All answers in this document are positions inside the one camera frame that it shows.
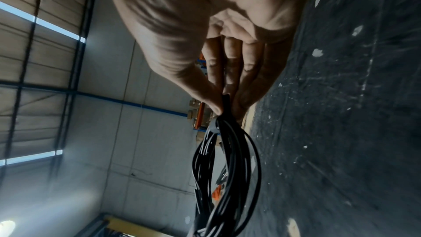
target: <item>floor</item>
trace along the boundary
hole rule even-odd
[[[421,0],[309,0],[256,106],[262,193],[243,236],[419,236]]]

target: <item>black cable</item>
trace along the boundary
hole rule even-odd
[[[211,122],[204,140],[193,157],[193,176],[196,181],[196,218],[189,237],[235,237],[250,220],[260,192],[261,167],[256,146],[231,114],[229,96],[223,96],[224,114]],[[228,178],[225,192],[218,205],[212,203],[211,180],[215,159],[215,144],[221,135]],[[251,180],[251,157],[247,140],[252,146],[258,170],[252,201],[243,217]]]

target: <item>cable bundle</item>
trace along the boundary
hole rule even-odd
[[[235,237],[248,223],[257,203],[261,184],[260,159],[250,136],[238,125],[231,114],[229,96],[223,96],[224,114],[208,127],[204,140],[193,157],[193,175],[196,181],[196,219],[189,237]],[[228,173],[225,193],[214,207],[211,194],[215,144],[221,135]],[[256,189],[247,215],[240,224],[245,209],[251,178],[249,143],[253,147],[258,170]]]

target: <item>cable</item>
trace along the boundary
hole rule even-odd
[[[212,120],[204,140],[193,156],[193,176],[196,182],[196,218],[188,237],[236,237],[250,220],[260,192],[260,158],[250,136],[238,125],[231,114],[229,96],[223,96],[224,113]],[[225,154],[228,178],[225,192],[214,207],[211,194],[212,171],[218,133]],[[250,207],[245,204],[251,180],[251,157],[249,144],[254,151],[258,170],[256,188]]]

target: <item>human hand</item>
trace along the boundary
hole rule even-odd
[[[113,1],[152,70],[219,115],[230,94],[241,119],[284,69],[306,0]]]

